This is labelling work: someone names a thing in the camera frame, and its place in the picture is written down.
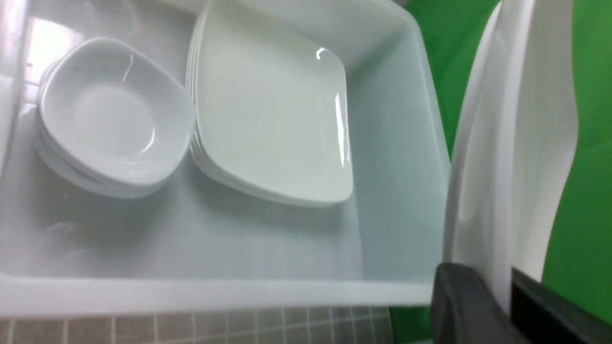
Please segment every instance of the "white plastic bin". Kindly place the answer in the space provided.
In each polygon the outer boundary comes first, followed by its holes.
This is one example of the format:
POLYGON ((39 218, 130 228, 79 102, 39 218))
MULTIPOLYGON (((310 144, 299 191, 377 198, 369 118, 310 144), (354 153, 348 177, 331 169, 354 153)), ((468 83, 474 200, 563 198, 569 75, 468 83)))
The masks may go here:
MULTIPOLYGON (((18 113, 0 104, 0 127, 13 128, 0 145, 0 315, 429 304, 450 162, 417 23, 391 0, 241 1, 342 60, 351 199, 325 209, 270 203, 215 183, 189 159, 141 200, 70 185, 32 145, 42 72, 107 36, 182 83, 202 3, 6 1, 3 23, 8 13, 26 23, 27 6, 31 15, 27 30, 0 32, 15 47, 2 56, 12 66, 4 76, 19 84, 20 53, 26 62, 18 113)), ((0 95, 15 100, 15 87, 0 95)))

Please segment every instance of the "stack of plates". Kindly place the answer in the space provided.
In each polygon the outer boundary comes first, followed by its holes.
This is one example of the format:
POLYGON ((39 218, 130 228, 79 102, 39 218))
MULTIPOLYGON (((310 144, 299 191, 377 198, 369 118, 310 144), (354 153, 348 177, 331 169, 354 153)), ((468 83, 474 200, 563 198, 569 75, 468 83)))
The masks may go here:
POLYGON ((161 188, 195 126, 182 87, 111 39, 85 42, 45 72, 35 146, 64 179, 88 191, 137 198, 161 188))
POLYGON ((197 109, 191 153, 249 195, 327 206, 353 192, 339 58, 235 0, 208 1, 185 77, 197 109))

